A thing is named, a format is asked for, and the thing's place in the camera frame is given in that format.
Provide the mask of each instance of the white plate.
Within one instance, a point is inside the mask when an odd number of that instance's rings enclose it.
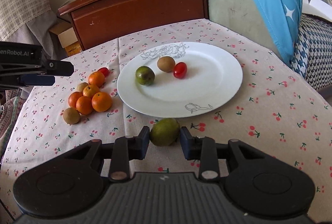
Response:
[[[157,61],[171,56],[188,67],[184,79],[162,72]],[[135,81],[140,66],[155,73],[154,83],[143,86]],[[229,101],[242,83],[242,68],[227,51],[205,43],[177,42],[146,50],[120,72],[117,90],[132,109],[154,117],[190,117],[212,111]]]

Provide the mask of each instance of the white star print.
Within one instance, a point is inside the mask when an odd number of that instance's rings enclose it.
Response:
[[[285,8],[286,8],[286,17],[290,17],[291,19],[292,19],[292,21],[294,21],[293,20],[293,12],[295,11],[295,9],[293,9],[293,10],[289,10],[288,9],[288,7],[286,7],[286,5],[284,5],[285,6]]]

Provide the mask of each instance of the orange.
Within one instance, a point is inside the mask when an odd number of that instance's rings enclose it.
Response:
[[[83,96],[81,92],[72,93],[68,98],[69,106],[76,109],[76,102],[81,96]]]
[[[80,114],[83,115],[89,115],[92,113],[93,108],[91,98],[85,96],[80,97],[76,102],[76,110],[78,110]]]
[[[92,107],[97,112],[105,112],[112,106],[112,98],[108,93],[99,92],[92,98]]]
[[[105,82],[105,76],[103,73],[96,71],[90,74],[88,78],[89,84],[97,85],[98,87],[101,87],[103,83]]]
[[[97,85],[88,85],[83,89],[83,96],[92,98],[98,92],[99,88]]]

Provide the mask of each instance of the plate rim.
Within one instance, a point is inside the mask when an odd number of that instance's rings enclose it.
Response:
[[[161,48],[161,47],[168,46],[168,45],[171,45],[171,44],[195,44],[195,45],[197,45],[197,44],[199,44],[199,45],[203,44],[203,45],[208,45],[209,47],[215,47],[217,49],[222,50],[225,54],[228,54],[227,56],[229,56],[229,58],[232,58],[231,60],[234,61],[235,65],[238,67],[238,70],[240,70],[239,71],[240,77],[239,77],[238,88],[236,90],[234,90],[234,93],[232,93],[232,94],[229,95],[229,97],[227,98],[227,100],[223,104],[218,105],[217,107],[212,107],[211,105],[209,105],[210,109],[205,109],[205,110],[198,109],[198,110],[195,110],[195,114],[193,114],[193,112],[185,114],[185,111],[184,111],[183,113],[181,112],[181,114],[182,114],[181,116],[173,115],[173,116],[171,116],[172,118],[188,118],[188,117],[193,117],[193,116],[197,116],[197,115],[201,115],[201,114],[205,114],[205,113],[211,112],[211,111],[213,111],[213,110],[215,110],[215,109],[217,109],[217,108],[225,105],[227,102],[229,102],[237,94],[237,92],[239,91],[239,89],[241,88],[241,85],[243,83],[243,70],[242,70],[242,67],[240,65],[240,62],[230,52],[228,52],[227,50],[225,50],[225,49],[223,49],[221,47],[215,46],[213,44],[202,43],[202,42],[173,42],[173,43],[166,43],[166,44],[158,45],[158,46],[152,47],[150,49],[147,49],[147,50],[141,52],[140,54],[136,55],[134,58],[139,57],[139,56],[141,56],[142,54],[144,54],[144,53],[146,53],[148,51],[152,51],[152,50],[154,50],[156,48],[159,48],[159,47]],[[122,70],[119,73],[119,76],[118,76],[118,79],[117,79],[117,89],[118,89],[119,80],[120,80],[120,84],[121,84],[121,80],[122,79],[125,80],[125,78],[121,78],[121,76],[123,76],[123,70],[128,66],[128,64],[130,62],[131,62],[131,60],[122,68]],[[157,114],[157,115],[156,114],[152,114],[150,111],[144,111],[144,110],[141,111],[141,109],[139,109],[139,108],[132,107],[132,105],[130,105],[130,102],[128,104],[128,103],[126,103],[126,101],[123,100],[123,98],[121,97],[121,91],[122,90],[118,89],[119,97],[121,98],[121,100],[123,101],[123,103],[125,103],[129,108],[131,108],[131,109],[133,109],[133,110],[135,110],[135,111],[137,111],[139,113],[142,113],[142,114],[145,114],[145,115],[149,115],[149,116],[152,116],[152,117],[159,117],[159,118],[170,117],[170,116],[164,116],[164,115],[160,116],[161,114]]]

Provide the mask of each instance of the screw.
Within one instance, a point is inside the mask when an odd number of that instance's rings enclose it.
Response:
[[[123,180],[127,178],[127,174],[124,171],[115,171],[111,174],[113,180]]]
[[[218,176],[218,174],[213,170],[206,170],[206,171],[202,172],[201,175],[206,180],[214,179]]]

